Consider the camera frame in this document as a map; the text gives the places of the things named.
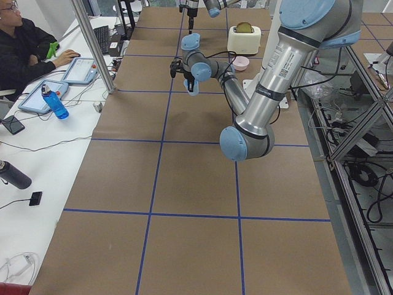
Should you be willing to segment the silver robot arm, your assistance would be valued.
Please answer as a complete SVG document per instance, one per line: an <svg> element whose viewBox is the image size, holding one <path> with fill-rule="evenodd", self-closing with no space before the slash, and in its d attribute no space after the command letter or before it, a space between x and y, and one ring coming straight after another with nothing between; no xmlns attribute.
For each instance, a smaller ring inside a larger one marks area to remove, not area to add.
<svg viewBox="0 0 393 295"><path fill-rule="evenodd" d="M307 55L317 49L346 47L360 38L363 1L282 1L276 30L278 43L266 69L248 96L233 67L204 56L200 35L181 40L182 59L171 75L184 74L191 95L210 78L219 82L236 117L220 134L220 148L230 160L243 161L267 155L274 145L270 119L285 97Z"/></svg>
<svg viewBox="0 0 393 295"><path fill-rule="evenodd" d="M230 5L239 2L239 0L204 0L203 3L208 11L211 18L214 18L220 14L220 11ZM194 19L198 15L199 1L197 0L183 0L179 1L179 11L183 13L183 10L187 11L189 18L188 31L192 34L194 28Z"/></svg>

